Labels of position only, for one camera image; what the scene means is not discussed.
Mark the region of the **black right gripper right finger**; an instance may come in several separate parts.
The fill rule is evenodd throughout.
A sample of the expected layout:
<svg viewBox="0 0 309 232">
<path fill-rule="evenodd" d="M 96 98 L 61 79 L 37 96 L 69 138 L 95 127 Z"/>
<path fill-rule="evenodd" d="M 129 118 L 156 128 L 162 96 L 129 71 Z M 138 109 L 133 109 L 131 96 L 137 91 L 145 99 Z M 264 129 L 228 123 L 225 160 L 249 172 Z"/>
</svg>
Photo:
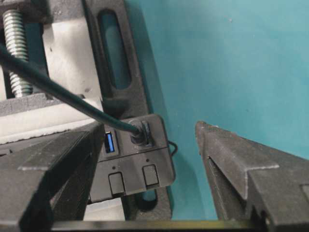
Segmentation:
<svg viewBox="0 0 309 232">
<path fill-rule="evenodd" d="M 195 137 L 219 219 L 249 220 L 267 232 L 308 231 L 307 159 L 204 121 Z"/>
</svg>

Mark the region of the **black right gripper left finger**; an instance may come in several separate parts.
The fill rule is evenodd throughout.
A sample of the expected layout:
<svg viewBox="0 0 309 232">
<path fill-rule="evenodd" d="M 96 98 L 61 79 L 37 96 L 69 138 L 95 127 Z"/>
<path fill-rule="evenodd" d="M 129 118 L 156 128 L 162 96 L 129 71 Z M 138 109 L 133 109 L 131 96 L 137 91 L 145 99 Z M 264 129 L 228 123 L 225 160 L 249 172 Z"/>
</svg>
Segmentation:
<svg viewBox="0 0 309 232">
<path fill-rule="evenodd" d="M 47 137 L 0 159 L 0 229 L 34 232 L 81 220 L 104 144 L 97 122 Z"/>
</svg>

